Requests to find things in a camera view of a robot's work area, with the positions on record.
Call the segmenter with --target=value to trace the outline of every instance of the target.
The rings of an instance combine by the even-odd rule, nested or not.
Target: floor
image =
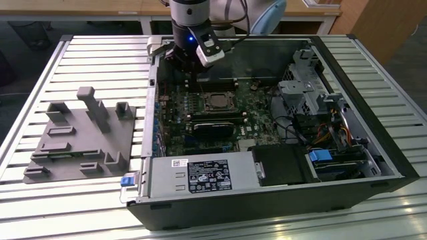
[[[17,74],[17,80],[0,87],[0,143],[19,113],[61,35],[127,35],[141,34],[141,30],[137,22],[53,22],[51,30],[46,34],[51,46],[46,50],[30,51],[7,23],[0,22],[0,51]],[[427,18],[385,66],[390,76],[424,111],[427,111],[425,66]]]

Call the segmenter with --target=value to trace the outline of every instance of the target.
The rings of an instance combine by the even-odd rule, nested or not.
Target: motherboard
[[[165,155],[242,152],[280,143],[268,109],[270,88],[256,79],[164,84],[158,99]]]

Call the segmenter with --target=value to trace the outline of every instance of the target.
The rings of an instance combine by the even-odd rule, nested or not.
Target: cable
[[[158,0],[158,2],[160,2],[165,7],[168,7],[168,6],[169,6],[169,3],[168,3],[168,2],[165,2],[165,0]]]
[[[11,96],[11,95],[29,95],[29,92],[17,92],[17,93],[5,93],[5,94],[0,94],[0,97],[2,96]]]
[[[413,31],[413,33],[410,34],[410,36],[413,36],[414,34],[416,34],[416,32],[417,32],[417,30],[418,30],[418,24],[416,24],[416,28],[414,28],[414,31]]]
[[[242,10],[244,10],[246,32],[245,32],[245,36],[241,37],[238,40],[236,40],[230,44],[232,47],[234,47],[237,43],[241,43],[248,38],[248,36],[250,34],[250,22],[249,22],[249,16],[248,16],[248,2],[246,2],[246,0],[240,0],[240,4],[241,4]]]

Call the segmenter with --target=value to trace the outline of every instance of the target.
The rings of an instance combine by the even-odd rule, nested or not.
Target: white sticker
[[[186,167],[188,159],[172,159],[172,168]]]
[[[118,11],[118,14],[130,14],[130,15],[134,15],[134,14],[138,14],[137,11]]]

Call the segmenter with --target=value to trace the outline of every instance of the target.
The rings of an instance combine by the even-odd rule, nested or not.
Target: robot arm
[[[225,56],[212,25],[230,24],[248,35],[268,35],[286,5],[285,0],[169,0],[168,4],[174,47],[165,59],[189,74],[205,72]]]

